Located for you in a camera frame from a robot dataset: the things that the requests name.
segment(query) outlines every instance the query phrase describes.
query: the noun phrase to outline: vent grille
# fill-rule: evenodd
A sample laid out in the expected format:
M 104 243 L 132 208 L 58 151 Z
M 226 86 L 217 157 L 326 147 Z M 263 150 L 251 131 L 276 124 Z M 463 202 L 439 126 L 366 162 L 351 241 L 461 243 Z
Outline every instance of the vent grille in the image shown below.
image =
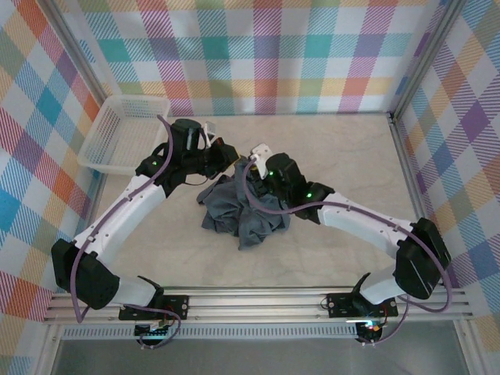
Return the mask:
M 185 324 L 177 339 L 283 339 L 283 338 L 353 338 L 355 324 L 303 323 L 303 324 Z M 63 340 L 124 340 L 134 339 L 134 325 L 67 326 Z M 163 336 L 148 335 L 148 338 Z

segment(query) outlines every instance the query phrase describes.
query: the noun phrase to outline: white plastic basket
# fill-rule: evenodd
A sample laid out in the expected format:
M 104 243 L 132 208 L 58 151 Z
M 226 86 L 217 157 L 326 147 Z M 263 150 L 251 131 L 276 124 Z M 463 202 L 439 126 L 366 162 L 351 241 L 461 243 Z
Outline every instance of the white plastic basket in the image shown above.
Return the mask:
M 168 115 L 170 101 L 146 95 L 108 97 L 78 153 L 77 161 L 99 172 L 132 176 L 141 161 L 166 140 L 158 115 Z

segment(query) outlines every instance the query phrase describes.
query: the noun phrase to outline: metal rail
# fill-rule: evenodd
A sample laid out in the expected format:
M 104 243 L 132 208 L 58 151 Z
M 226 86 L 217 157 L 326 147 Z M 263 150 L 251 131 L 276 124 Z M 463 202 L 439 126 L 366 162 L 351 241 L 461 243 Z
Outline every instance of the metal rail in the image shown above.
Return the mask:
M 70 55 L 75 67 L 84 79 L 91 93 L 94 95 L 96 102 L 102 105 L 108 95 L 105 93 L 104 88 L 102 88 L 99 79 L 95 75 L 87 57 L 85 57 L 73 32 L 64 20 L 64 16 L 59 7 L 54 0 L 37 0 L 37 2 L 47 16 L 49 23 L 61 39 L 61 42 L 64 44 L 65 50 L 68 55 Z
M 328 311 L 320 303 L 328 293 L 350 292 L 351 287 L 297 287 L 297 288 L 221 288 L 175 287 L 168 295 L 189 295 L 189 313 L 183 323 L 325 323 L 345 322 L 346 318 L 329 318 Z M 446 292 L 437 288 L 425 305 L 437 308 L 446 301 Z M 398 302 L 402 315 L 405 303 Z M 83 324 L 133 323 L 118 320 L 119 305 L 90 310 Z M 451 307 L 441 314 L 431 314 L 410 306 L 408 320 L 434 321 L 471 319 L 472 311 L 465 292 L 453 291 Z M 75 324 L 75 316 L 69 294 L 54 295 L 45 315 L 46 324 Z
M 423 198 L 420 194 L 419 185 L 416 182 L 416 175 L 412 171 L 409 155 L 404 146 L 404 139 L 401 136 L 401 132 L 398 127 L 396 127 L 390 114 L 387 115 L 387 122 L 389 124 L 392 140 L 394 141 L 394 146 L 399 158 L 399 164 L 401 165 L 403 177 L 405 178 L 406 187 L 408 188 L 409 197 L 412 201 L 416 217 L 428 217 L 429 215 L 427 215 L 427 211 L 425 210 L 425 204 L 423 203 Z

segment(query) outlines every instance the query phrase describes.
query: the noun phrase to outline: plaid wallpaper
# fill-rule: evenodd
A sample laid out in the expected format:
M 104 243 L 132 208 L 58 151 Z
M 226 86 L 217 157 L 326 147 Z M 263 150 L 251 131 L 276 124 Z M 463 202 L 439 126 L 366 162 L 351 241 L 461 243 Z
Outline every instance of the plaid wallpaper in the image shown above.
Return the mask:
M 427 49 L 427 46 L 431 43 L 432 38 L 431 35 L 432 33 L 436 30 L 438 27 L 443 15 L 445 14 L 446 7 L 448 4 L 450 4 L 452 0 L 439 0 L 439 4 L 437 5 L 437 8 L 434 11 L 434 14 L 432 15 L 432 18 L 430 19 L 429 24 L 427 25 L 427 28 L 425 32 L 423 33 L 422 39 L 420 39 L 419 44 L 415 48 L 415 51 L 413 52 L 412 59 L 409 62 L 408 69 L 405 72 L 405 75 L 401 79 L 398 85 L 398 89 L 396 90 L 396 93 L 391 101 L 391 105 L 389 108 L 390 112 L 393 112 L 396 108 L 396 105 L 399 102 L 399 99 L 401 98 L 404 90 L 406 89 L 406 86 L 409 82 L 410 77 L 415 73 L 415 70 L 417 68 L 417 65 L 420 61 L 422 53 Z
M 0 0 L 0 374 L 40 350 L 56 238 L 82 229 L 98 174 L 77 152 L 95 100 L 35 0 Z
M 427 212 L 500 368 L 500 0 L 469 0 L 402 117 Z
M 444 8 L 439 0 L 58 3 L 109 93 L 116 80 L 115 93 L 167 95 L 176 116 L 386 111 Z

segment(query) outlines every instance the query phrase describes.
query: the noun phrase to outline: cable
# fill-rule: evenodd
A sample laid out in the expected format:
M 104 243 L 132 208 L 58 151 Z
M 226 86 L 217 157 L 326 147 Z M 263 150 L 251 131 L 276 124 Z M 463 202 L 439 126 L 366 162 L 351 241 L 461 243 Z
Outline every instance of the cable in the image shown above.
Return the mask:
M 325 297 L 320 302 L 321 309 L 323 309 L 323 310 L 328 310 L 328 306 L 325 307 L 324 304 L 323 304 L 323 302 L 325 302 L 327 299 L 328 299 L 328 297 Z
M 389 314 L 388 314 L 388 308 L 385 307 L 385 305 L 382 305 L 382 309 L 384 309 L 385 319 L 384 319 L 384 322 L 380 325 L 380 327 L 383 327 L 383 326 L 385 326 L 387 324 L 387 322 L 388 322 L 388 316 L 389 316 Z
M 138 306 L 138 305 L 124 305 L 125 307 L 131 308 L 131 309 L 138 309 L 142 311 L 149 311 L 150 313 L 162 313 L 166 315 L 172 316 L 176 321 L 177 321 L 177 328 L 173 332 L 173 334 L 170 337 L 165 337 L 163 338 L 158 344 L 156 345 L 146 345 L 142 339 L 144 338 L 144 334 L 139 336 L 139 343 L 141 344 L 141 349 L 148 348 L 151 350 L 161 348 L 162 346 L 167 345 L 169 342 L 173 340 L 179 334 L 180 332 L 180 316 L 178 316 L 175 312 L 169 311 L 169 310 L 163 310 L 163 309 L 153 309 L 151 307 L 144 307 L 144 306 Z
M 171 305 L 168 305 L 167 308 L 168 308 L 168 310 L 173 311 L 173 307 Z M 166 318 L 166 314 L 164 315 L 164 317 L 165 317 L 165 323 L 168 324 L 169 320 Z M 168 324 L 168 327 L 173 326 L 175 321 L 176 321 L 176 319 L 172 318 L 172 323 Z
M 403 316 L 402 316 L 401 320 L 399 320 L 399 323 L 396 326 L 396 328 L 390 334 L 388 334 L 386 337 L 381 338 L 379 341 L 374 342 L 373 344 L 381 344 L 382 342 L 387 341 L 390 338 L 394 337 L 394 335 L 398 333 L 398 331 L 401 329 L 401 326 L 403 325 L 403 323 L 405 322 L 406 318 L 408 317 L 409 305 L 410 305 L 409 303 L 406 303 L 405 312 L 403 313 Z M 363 339 L 362 337 L 360 337 L 360 338 L 363 341 L 365 341 L 364 343 L 372 344 L 372 342 L 370 342 L 370 341 L 368 341 L 366 339 Z
M 405 314 L 403 314 L 403 318 L 399 322 L 398 326 L 395 329 L 395 332 L 391 333 L 389 337 L 392 337 L 393 334 L 395 334 L 398 330 L 399 327 L 401 326 L 402 322 L 406 319 L 406 316 L 408 315 L 408 305 L 414 305 L 416 307 L 421 308 L 422 310 L 425 310 L 429 313 L 442 313 L 448 307 L 452 304 L 452 282 L 450 281 L 449 275 L 446 273 L 445 269 L 443 266 L 439 263 L 438 258 L 436 255 L 430 250 L 430 248 L 422 241 L 420 240 L 415 234 L 411 233 L 410 231 L 406 230 L 405 228 L 401 228 L 399 225 L 396 223 L 393 223 L 390 220 L 387 220 L 381 216 L 378 216 L 375 213 L 372 213 L 370 211 L 366 211 L 365 209 L 360 209 L 359 207 L 353 206 L 353 205 L 347 205 L 345 203 L 337 203 L 337 202 L 310 202 L 306 203 L 304 205 L 300 205 L 298 207 L 294 207 L 293 209 L 282 209 L 282 210 L 274 210 L 274 209 L 268 209 L 266 207 L 263 207 L 260 205 L 260 203 L 255 199 L 255 197 L 252 195 L 250 190 L 248 189 L 248 183 L 246 177 L 248 176 L 248 172 L 250 171 L 250 168 L 255 164 L 255 160 L 250 161 L 247 166 L 245 167 L 243 171 L 243 176 L 245 178 L 243 179 L 243 190 L 245 191 L 245 195 L 247 196 L 248 201 L 255 206 L 257 209 L 264 213 L 269 213 L 271 215 L 281 215 L 284 213 L 296 213 L 297 211 L 300 211 L 302 209 L 308 209 L 309 207 L 317 207 L 317 206 L 333 206 L 333 207 L 340 207 L 343 209 L 350 209 L 352 211 L 355 211 L 357 213 L 361 213 L 364 216 L 368 216 L 376 221 L 379 221 L 381 223 L 386 224 L 387 226 L 393 228 L 393 230 L 399 231 L 403 233 L 405 236 L 410 237 L 412 240 L 414 240 L 425 252 L 426 254 L 430 257 L 430 259 L 433 261 L 434 265 L 436 266 L 437 270 L 439 271 L 441 275 L 441 279 L 443 280 L 443 283 L 445 284 L 445 289 L 446 289 L 446 303 L 439 309 L 431 309 L 426 307 L 425 305 L 418 303 L 418 302 L 413 302 L 409 298 L 403 298 L 399 297 L 402 301 L 406 302 L 406 311 Z
M 127 197 L 121 199 L 118 201 L 105 215 L 104 217 L 97 223 L 95 228 L 92 230 L 90 235 L 87 237 L 85 242 L 82 244 L 80 250 L 77 253 L 77 256 L 75 257 L 75 260 L 73 262 L 73 266 L 71 267 L 71 274 L 70 274 L 70 294 L 71 294 L 71 301 L 73 303 L 73 309 L 75 310 L 75 316 L 77 317 L 77 322 L 81 323 L 84 321 L 85 316 L 87 315 L 88 310 L 90 309 L 90 306 L 87 306 L 83 312 L 80 312 L 80 307 L 78 306 L 78 297 L 77 297 L 77 269 L 78 269 L 78 264 L 80 263 L 81 257 L 83 256 L 85 250 L 91 243 L 91 240 L 89 238 L 95 237 L 97 233 L 99 233 L 99 230 L 102 228 L 102 226 L 109 220 L 111 216 L 113 216 L 118 209 L 121 208 L 122 205 L 124 205 L 126 202 L 131 201 L 137 194 L 141 193 L 144 189 L 146 189 L 149 185 L 151 185 L 155 179 L 163 173 L 163 171 L 168 167 L 170 160 L 172 159 L 172 154 L 173 154 L 173 137 L 172 137 L 172 130 L 170 129 L 170 124 L 163 119 L 160 115 L 158 115 L 158 119 L 163 123 L 165 126 L 166 132 L 168 133 L 169 136 L 169 151 L 166 156 L 166 160 L 161 166 L 161 168 L 156 172 L 153 177 L 151 177 L 149 180 L 144 182 L 140 187 L 132 191 Z
M 206 184 L 206 181 L 208 181 L 208 180 L 209 180 L 209 178 L 207 177 L 207 178 L 205 178 L 205 180 L 204 180 L 203 182 L 201 182 L 201 183 L 199 183 L 199 184 L 190 184 L 190 183 L 188 183 L 188 182 L 184 182 L 184 185 L 189 185 L 189 186 L 202 186 L 203 184 Z

